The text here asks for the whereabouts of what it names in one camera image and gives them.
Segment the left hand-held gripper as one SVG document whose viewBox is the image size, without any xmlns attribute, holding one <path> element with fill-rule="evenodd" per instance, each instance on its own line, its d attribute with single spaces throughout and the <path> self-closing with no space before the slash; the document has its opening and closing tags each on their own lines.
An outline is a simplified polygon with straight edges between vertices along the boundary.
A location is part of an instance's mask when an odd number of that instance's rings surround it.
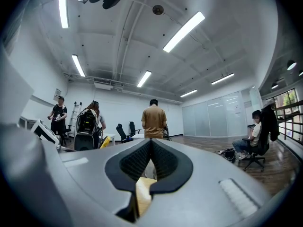
<svg viewBox="0 0 303 227">
<path fill-rule="evenodd" d="M 56 147 L 60 147 L 60 136 L 55 135 L 54 132 L 45 125 L 45 123 L 38 119 L 32 126 L 31 130 L 40 140 L 46 140 L 53 143 Z"/>
</svg>

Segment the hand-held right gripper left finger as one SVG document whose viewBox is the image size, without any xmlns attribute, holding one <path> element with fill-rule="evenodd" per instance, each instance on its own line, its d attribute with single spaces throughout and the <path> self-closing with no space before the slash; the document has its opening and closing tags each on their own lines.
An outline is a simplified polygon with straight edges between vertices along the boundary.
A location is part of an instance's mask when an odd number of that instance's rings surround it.
<svg viewBox="0 0 303 227">
<path fill-rule="evenodd" d="M 135 222 L 151 197 L 143 178 L 150 159 L 150 140 L 109 148 L 62 153 L 60 158 L 76 184 L 106 211 Z"/>
</svg>

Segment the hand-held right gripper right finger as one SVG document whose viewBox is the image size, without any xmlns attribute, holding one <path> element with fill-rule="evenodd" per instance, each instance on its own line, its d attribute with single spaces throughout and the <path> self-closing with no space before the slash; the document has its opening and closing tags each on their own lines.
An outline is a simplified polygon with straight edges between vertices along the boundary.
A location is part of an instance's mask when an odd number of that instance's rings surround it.
<svg viewBox="0 0 303 227">
<path fill-rule="evenodd" d="M 154 195 L 142 219 L 266 219 L 271 199 L 253 177 L 209 151 L 163 140 L 193 164 L 176 192 Z"/>
</svg>

